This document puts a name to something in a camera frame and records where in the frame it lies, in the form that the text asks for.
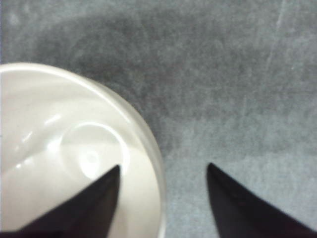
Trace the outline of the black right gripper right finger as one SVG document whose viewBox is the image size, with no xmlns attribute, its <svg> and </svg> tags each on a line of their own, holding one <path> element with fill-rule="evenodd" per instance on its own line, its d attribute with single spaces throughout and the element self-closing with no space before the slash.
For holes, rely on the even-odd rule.
<svg viewBox="0 0 317 238">
<path fill-rule="evenodd" d="M 262 200 L 214 163 L 207 167 L 209 201 L 221 238 L 315 238 L 315 230 Z"/>
</svg>

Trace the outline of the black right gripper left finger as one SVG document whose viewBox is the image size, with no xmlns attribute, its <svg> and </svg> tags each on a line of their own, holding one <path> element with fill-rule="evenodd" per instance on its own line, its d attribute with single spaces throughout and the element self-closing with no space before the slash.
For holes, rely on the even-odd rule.
<svg viewBox="0 0 317 238">
<path fill-rule="evenodd" d="M 106 238 L 120 187 L 120 166 L 26 226 L 3 231 L 2 238 Z"/>
</svg>

